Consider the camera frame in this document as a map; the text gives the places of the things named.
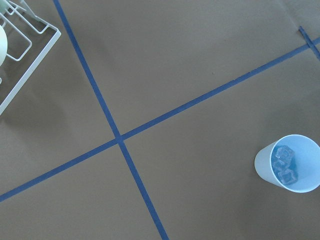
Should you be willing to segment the light blue plastic cup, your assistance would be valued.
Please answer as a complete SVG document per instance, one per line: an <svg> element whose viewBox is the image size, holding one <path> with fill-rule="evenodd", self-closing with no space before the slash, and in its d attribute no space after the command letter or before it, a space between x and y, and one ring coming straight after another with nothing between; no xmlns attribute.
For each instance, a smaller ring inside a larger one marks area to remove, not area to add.
<svg viewBox="0 0 320 240"><path fill-rule="evenodd" d="M269 183L307 193L320 186L320 147L306 136L287 135L260 150L254 167Z"/></svg>

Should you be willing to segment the pale green cup in rack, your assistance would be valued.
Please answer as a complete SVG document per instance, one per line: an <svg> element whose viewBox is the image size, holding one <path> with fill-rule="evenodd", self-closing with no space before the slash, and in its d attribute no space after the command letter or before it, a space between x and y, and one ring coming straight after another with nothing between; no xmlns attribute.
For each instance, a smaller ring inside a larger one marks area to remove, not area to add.
<svg viewBox="0 0 320 240"><path fill-rule="evenodd" d="M8 50L8 39L4 28L0 25L0 66L6 59Z"/></svg>

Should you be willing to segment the clear ice cubes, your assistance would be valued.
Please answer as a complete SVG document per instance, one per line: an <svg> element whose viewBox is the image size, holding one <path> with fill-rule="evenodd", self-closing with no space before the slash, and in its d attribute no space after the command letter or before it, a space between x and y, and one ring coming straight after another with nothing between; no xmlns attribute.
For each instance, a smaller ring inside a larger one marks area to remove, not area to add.
<svg viewBox="0 0 320 240"><path fill-rule="evenodd" d="M276 146L273 149L271 166L281 184L289 186L298 181L296 155L287 145Z"/></svg>

